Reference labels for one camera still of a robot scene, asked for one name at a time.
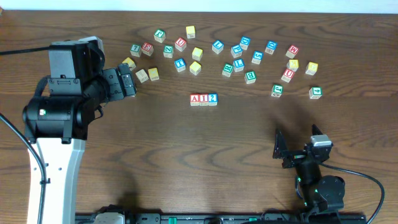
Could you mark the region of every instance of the wooden block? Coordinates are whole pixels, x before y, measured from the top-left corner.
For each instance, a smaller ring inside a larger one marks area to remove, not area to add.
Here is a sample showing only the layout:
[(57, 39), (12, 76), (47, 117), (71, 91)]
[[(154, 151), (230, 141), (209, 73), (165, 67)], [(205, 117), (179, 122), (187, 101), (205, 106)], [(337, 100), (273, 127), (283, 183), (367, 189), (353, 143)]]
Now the wooden block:
[(274, 41), (271, 41), (271, 40), (268, 41), (268, 44), (267, 44), (267, 47), (266, 47), (266, 53), (272, 55), (277, 46), (278, 46), (277, 42), (274, 42)]
[(195, 26), (187, 26), (187, 38), (195, 38)]
[(185, 61), (184, 59), (180, 58), (176, 61), (174, 61), (174, 66), (177, 69), (178, 72), (184, 71), (185, 70)]
[(241, 42), (239, 43), (239, 46), (241, 46), (241, 48), (243, 50), (247, 50), (249, 47), (249, 44), (250, 44), (250, 38), (243, 36), (241, 39)]
[(209, 94), (209, 106), (217, 106), (218, 103), (218, 95), (217, 93)]
[(282, 96), (282, 93), (284, 92), (284, 87), (281, 85), (274, 85), (272, 87), (272, 91), (271, 91), (271, 96), (273, 97), (280, 97)]
[(286, 56), (293, 59), (297, 55), (297, 52), (299, 52), (299, 49), (296, 46), (291, 45), (286, 52)]
[(254, 71), (246, 72), (244, 74), (244, 81), (246, 84), (255, 83), (257, 79), (256, 73)]
[(224, 68), (223, 68), (223, 75), (225, 75), (226, 77), (231, 77), (233, 68), (234, 67), (232, 65), (225, 63)]
[(280, 78), (280, 79), (288, 83), (291, 81), (293, 76), (294, 76), (294, 72), (289, 69), (286, 69), (284, 74), (282, 75), (282, 78)]
[(201, 71), (201, 65), (198, 62), (193, 62), (191, 66), (189, 66), (189, 71), (194, 75), (198, 75)]
[(151, 56), (154, 53), (154, 46), (145, 42), (141, 47), (142, 53)]
[(155, 31), (154, 37), (156, 41), (163, 43), (163, 41), (166, 39), (166, 32), (164, 32), (164, 30), (157, 29)]
[(140, 57), (141, 56), (141, 46), (137, 44), (133, 44), (130, 49), (130, 53), (132, 56)]
[(126, 58), (124, 59), (124, 61), (122, 63), (126, 63), (129, 65), (130, 71), (132, 71), (133, 69), (136, 68), (136, 64), (134, 63), (133, 60), (131, 60), (130, 58)]
[(146, 80), (149, 79), (149, 78), (148, 78), (148, 75), (147, 75), (147, 73), (145, 72), (144, 69), (141, 69), (141, 70), (139, 70), (138, 72), (136, 72), (136, 75), (137, 75), (138, 80), (139, 80), (141, 83), (143, 83), (143, 82), (145, 82)]
[(243, 59), (239, 58), (234, 61), (234, 71), (235, 72), (240, 72), (243, 71), (244, 69), (244, 62)]
[(199, 106), (199, 94), (191, 94), (190, 100), (191, 100), (191, 106)]
[(310, 63), (308, 63), (307, 67), (305, 68), (305, 73), (307, 75), (315, 75), (317, 70), (318, 70), (318, 64), (310, 62)]
[(242, 55), (242, 52), (243, 52), (243, 50), (242, 50), (241, 46), (239, 46), (239, 45), (235, 45), (235, 46), (231, 47), (231, 54), (232, 54), (232, 57), (234, 57), (234, 58), (240, 57)]
[(322, 96), (322, 88), (312, 87), (310, 90), (310, 99), (319, 99)]
[(211, 46), (211, 49), (216, 52), (216, 54), (219, 54), (224, 50), (224, 44), (221, 41), (216, 40), (216, 42)]
[(165, 45), (163, 49), (163, 56), (168, 57), (168, 58), (173, 58), (173, 46), (171, 45)]
[(159, 79), (159, 73), (157, 72), (157, 68), (148, 69), (149, 78), (151, 81), (155, 81)]
[(199, 106), (209, 105), (209, 94), (201, 94), (199, 97)]
[(290, 59), (290, 60), (287, 62), (286, 67), (287, 67), (288, 69), (290, 69), (291, 71), (296, 72), (297, 69), (299, 69), (299, 60)]
[(203, 50), (195, 47), (192, 52), (192, 59), (200, 61), (202, 56), (203, 56)]
[(264, 56), (262, 52), (255, 51), (253, 54), (253, 58), (251, 59), (251, 63), (256, 63), (259, 65), (261, 63), (262, 56)]
[(175, 41), (175, 48), (179, 51), (183, 51), (187, 47), (187, 41), (179, 37)]

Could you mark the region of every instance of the table surface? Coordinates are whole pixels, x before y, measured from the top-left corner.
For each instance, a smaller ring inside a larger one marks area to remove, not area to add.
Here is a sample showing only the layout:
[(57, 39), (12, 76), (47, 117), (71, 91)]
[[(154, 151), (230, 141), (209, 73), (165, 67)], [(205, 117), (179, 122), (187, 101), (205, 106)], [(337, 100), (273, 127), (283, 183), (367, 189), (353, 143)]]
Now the table surface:
[[(195, 39), (173, 59), (164, 44)], [(154, 31), (166, 40), (154, 40)], [(130, 57), (133, 43), (149, 42), (155, 52), (133, 57), (139, 69), (157, 67), (160, 80), (137, 82), (138, 94), (113, 102), (105, 116), (89, 127), (78, 179), (77, 212), (93, 212), (111, 203), (137, 210), (192, 212), (262, 212), (267, 208), (303, 207), (294, 192), (293, 169), (272, 159), (274, 130), (283, 130), (290, 149), (309, 142), (315, 123), (334, 143), (327, 164), (379, 179), (386, 188), (375, 223), (398, 219), (398, 16), (360, 14), (249, 14), (173, 12), (5, 11), (0, 17), (0, 50), (47, 46), (56, 40), (97, 35), (104, 42), (106, 68)], [(243, 53), (244, 72), (221, 75), (232, 63), (230, 48), (242, 35), (251, 38)], [(219, 55), (211, 44), (220, 39)], [(273, 55), (252, 64), (255, 50), (278, 42)], [(288, 47), (300, 51), (300, 68), (290, 83), (280, 80)], [(194, 47), (204, 51), (202, 70), (177, 73), (174, 60), (193, 62)], [(315, 76), (304, 74), (309, 61), (319, 63)], [(0, 58), (0, 111), (19, 129), (23, 107), (36, 83), (50, 74), (47, 52)], [(273, 83), (284, 86), (281, 98), (270, 97)], [(323, 96), (309, 100), (311, 86)], [(218, 106), (191, 107), (189, 94), (219, 95)], [(0, 124), (0, 223), (23, 223), (29, 198), (29, 157), (20, 140)], [(346, 182), (346, 212), (376, 208), (380, 190), (370, 180), (322, 168)]]

